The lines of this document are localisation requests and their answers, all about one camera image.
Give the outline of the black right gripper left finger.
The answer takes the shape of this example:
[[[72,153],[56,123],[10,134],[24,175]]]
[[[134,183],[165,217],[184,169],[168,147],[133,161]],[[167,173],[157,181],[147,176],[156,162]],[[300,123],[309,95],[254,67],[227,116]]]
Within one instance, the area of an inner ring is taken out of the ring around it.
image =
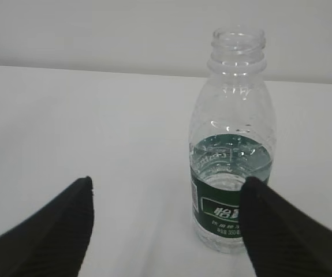
[[[0,235],[0,276],[78,276],[93,226],[92,179],[79,178]]]

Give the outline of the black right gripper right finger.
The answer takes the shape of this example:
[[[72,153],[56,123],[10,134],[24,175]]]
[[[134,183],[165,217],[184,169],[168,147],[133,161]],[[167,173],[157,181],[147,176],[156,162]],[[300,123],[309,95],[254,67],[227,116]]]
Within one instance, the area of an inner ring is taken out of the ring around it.
[[[241,188],[239,225],[256,276],[332,276],[332,230],[256,177]]]

